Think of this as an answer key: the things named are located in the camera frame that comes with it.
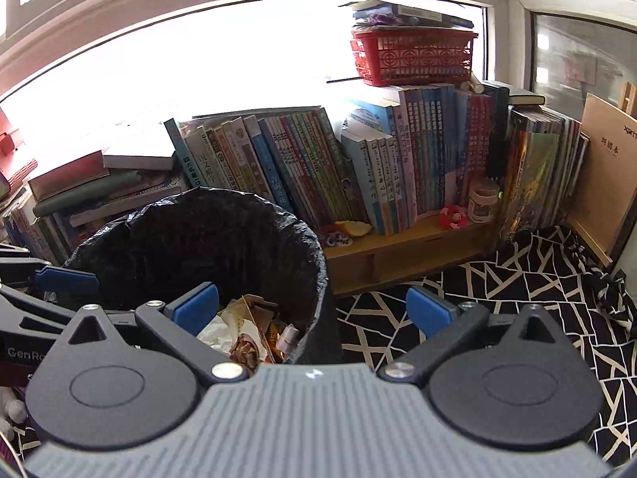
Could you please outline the small pink white packet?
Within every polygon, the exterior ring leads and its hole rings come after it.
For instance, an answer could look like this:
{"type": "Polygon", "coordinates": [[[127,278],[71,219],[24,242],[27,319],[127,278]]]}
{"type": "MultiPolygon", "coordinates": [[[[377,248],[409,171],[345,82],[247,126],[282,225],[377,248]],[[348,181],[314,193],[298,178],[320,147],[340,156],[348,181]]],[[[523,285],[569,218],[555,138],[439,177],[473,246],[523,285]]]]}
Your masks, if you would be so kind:
{"type": "Polygon", "coordinates": [[[279,334],[279,338],[276,340],[276,350],[281,354],[283,359],[285,359],[296,346],[298,335],[299,330],[293,324],[288,324],[279,334]]]}

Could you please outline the red metal house box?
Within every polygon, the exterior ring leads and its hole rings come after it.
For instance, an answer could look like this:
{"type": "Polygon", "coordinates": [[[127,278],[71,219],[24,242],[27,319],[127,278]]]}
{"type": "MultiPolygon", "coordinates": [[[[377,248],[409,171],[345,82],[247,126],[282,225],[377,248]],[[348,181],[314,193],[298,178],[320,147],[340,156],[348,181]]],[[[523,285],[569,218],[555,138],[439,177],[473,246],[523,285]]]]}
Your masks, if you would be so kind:
{"type": "Polygon", "coordinates": [[[14,195],[38,166],[38,162],[27,146],[25,135],[15,128],[1,111],[1,191],[0,199],[14,195]]]}

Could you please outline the books on red basket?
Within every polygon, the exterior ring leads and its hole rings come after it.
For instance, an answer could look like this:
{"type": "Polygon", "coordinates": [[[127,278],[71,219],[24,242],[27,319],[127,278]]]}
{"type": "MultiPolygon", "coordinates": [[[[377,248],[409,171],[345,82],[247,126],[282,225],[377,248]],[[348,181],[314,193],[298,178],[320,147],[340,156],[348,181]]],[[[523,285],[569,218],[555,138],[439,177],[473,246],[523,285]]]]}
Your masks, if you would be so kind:
{"type": "Polygon", "coordinates": [[[382,0],[361,0],[344,3],[352,11],[358,26],[441,27],[472,30],[474,23],[466,18],[428,9],[405,6],[382,0]]]}

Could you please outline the thin picture books row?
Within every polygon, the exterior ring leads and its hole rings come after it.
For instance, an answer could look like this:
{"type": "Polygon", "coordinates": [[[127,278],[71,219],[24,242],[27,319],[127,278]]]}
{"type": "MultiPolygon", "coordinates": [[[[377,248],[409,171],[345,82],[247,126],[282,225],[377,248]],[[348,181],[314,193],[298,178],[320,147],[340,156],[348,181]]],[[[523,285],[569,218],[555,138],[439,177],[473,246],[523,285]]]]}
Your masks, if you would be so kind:
{"type": "Polygon", "coordinates": [[[501,241],[566,217],[589,142],[581,122],[561,112],[546,106],[510,109],[501,241]]]}

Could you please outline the red plastic basket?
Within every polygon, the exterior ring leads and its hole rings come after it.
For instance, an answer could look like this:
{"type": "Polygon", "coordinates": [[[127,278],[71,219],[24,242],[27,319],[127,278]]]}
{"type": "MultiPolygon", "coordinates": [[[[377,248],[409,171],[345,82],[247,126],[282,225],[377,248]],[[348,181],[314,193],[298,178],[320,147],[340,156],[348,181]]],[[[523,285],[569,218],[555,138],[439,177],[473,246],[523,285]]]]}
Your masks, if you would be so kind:
{"type": "Polygon", "coordinates": [[[461,83],[472,72],[475,32],[375,26],[352,31],[358,75],[371,86],[461,83]]]}

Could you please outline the row of upright books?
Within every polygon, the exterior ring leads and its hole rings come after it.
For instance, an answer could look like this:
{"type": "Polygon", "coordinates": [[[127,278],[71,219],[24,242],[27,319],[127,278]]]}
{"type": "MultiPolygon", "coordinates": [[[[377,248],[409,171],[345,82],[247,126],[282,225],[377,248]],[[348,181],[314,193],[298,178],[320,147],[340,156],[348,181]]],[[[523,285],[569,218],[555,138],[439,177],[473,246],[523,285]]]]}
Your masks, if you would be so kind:
{"type": "Polygon", "coordinates": [[[353,93],[339,123],[306,106],[164,127],[192,187],[255,193],[322,232],[353,220],[394,235],[467,210],[476,179],[499,187],[509,103],[502,85],[389,86],[353,93]]]}

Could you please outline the small white plastic jar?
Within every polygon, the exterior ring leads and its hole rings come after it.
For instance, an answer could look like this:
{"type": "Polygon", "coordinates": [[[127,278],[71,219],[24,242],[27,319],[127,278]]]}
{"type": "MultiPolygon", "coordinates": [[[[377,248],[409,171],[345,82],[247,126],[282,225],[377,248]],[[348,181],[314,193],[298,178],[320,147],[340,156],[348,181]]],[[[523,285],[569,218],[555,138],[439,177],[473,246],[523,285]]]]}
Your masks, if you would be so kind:
{"type": "Polygon", "coordinates": [[[476,179],[469,191],[467,216],[474,223],[489,223],[496,217],[500,189],[498,185],[487,179],[476,179]]]}

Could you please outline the red crochet flower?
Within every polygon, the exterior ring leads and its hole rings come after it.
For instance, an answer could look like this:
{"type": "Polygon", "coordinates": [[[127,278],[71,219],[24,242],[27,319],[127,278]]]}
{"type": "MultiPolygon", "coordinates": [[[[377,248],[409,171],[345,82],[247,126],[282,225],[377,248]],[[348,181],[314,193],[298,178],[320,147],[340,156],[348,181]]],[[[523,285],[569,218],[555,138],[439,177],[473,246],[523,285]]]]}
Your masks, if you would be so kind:
{"type": "Polygon", "coordinates": [[[458,205],[444,207],[438,215],[440,226],[445,230],[460,230],[467,226],[467,210],[458,205]]]}

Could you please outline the wooden desk shelf with drawers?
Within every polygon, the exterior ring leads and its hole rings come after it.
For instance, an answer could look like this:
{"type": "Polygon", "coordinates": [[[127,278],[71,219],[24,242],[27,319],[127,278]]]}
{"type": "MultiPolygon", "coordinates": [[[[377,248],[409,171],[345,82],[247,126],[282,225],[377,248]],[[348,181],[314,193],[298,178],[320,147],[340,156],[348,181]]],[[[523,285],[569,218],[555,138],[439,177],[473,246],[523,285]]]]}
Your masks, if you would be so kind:
{"type": "Polygon", "coordinates": [[[402,233],[368,234],[348,246],[326,247],[324,254],[332,293],[348,296],[458,265],[488,254],[494,244],[492,223],[446,230],[432,216],[402,233]]]}

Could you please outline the brown dried leaf scrap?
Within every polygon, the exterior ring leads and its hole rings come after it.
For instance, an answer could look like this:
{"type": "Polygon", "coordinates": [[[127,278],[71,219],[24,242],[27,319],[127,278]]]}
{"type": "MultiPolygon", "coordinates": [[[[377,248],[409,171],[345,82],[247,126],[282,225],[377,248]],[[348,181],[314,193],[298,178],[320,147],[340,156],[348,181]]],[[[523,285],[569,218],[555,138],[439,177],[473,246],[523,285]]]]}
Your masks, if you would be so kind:
{"type": "Polygon", "coordinates": [[[232,345],[229,357],[249,373],[254,373],[261,363],[259,344],[247,333],[241,333],[232,345]]]}

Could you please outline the red white charm toy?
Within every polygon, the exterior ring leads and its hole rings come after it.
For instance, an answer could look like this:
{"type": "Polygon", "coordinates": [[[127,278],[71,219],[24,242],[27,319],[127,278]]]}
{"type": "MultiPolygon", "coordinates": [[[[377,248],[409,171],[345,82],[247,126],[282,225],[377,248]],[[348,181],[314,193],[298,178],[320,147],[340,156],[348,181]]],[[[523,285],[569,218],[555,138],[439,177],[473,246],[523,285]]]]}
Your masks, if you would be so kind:
{"type": "Polygon", "coordinates": [[[348,233],[341,230],[328,230],[320,236],[323,247],[347,247],[353,244],[353,239],[348,233]]]}

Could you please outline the orange peel on shelf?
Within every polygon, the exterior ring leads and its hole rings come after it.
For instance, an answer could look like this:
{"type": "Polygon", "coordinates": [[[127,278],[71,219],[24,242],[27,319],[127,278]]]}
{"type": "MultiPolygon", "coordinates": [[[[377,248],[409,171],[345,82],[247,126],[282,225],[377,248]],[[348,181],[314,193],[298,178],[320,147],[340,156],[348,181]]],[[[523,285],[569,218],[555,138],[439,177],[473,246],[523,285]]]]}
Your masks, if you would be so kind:
{"type": "Polygon", "coordinates": [[[334,223],[334,227],[337,231],[339,231],[343,235],[346,235],[347,237],[352,237],[352,239],[355,239],[355,237],[366,236],[371,231],[373,231],[373,226],[363,221],[336,221],[334,223]]]}

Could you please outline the torn white orange cardboard box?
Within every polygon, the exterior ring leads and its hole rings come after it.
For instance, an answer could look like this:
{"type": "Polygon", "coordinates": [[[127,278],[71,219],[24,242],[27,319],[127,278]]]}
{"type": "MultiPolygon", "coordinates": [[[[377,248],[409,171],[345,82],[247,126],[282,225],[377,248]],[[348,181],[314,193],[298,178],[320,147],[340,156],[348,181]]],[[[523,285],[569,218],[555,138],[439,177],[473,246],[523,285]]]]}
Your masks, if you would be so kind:
{"type": "Polygon", "coordinates": [[[220,311],[197,335],[208,347],[230,355],[230,349],[241,333],[247,333],[258,344],[261,364],[274,364],[268,331],[279,315],[279,306],[255,295],[244,295],[220,311]]]}

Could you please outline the black trash bag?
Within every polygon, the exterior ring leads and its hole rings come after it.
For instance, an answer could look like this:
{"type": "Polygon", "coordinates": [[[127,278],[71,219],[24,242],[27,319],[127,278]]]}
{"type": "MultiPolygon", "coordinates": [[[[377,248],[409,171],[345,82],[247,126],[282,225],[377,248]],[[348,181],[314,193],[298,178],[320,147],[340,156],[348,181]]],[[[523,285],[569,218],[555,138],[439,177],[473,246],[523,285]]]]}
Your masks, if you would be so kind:
{"type": "Polygon", "coordinates": [[[253,193],[197,188],[107,223],[66,268],[93,273],[96,301],[131,310],[210,282],[223,306],[244,295],[277,304],[300,339],[291,364],[339,364],[342,347],[326,259],[315,232],[253,193]]]}

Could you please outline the black white patterned tablecloth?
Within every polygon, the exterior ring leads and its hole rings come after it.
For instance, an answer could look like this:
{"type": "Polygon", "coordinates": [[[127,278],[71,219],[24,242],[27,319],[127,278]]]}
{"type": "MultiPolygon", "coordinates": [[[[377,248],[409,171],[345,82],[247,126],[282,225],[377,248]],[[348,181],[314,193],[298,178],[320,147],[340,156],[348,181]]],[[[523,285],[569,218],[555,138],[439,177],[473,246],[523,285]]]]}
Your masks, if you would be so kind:
{"type": "Polygon", "coordinates": [[[150,445],[54,443],[32,477],[631,477],[636,345],[595,309],[563,229],[409,284],[340,299],[349,362],[209,392],[150,445]]]}

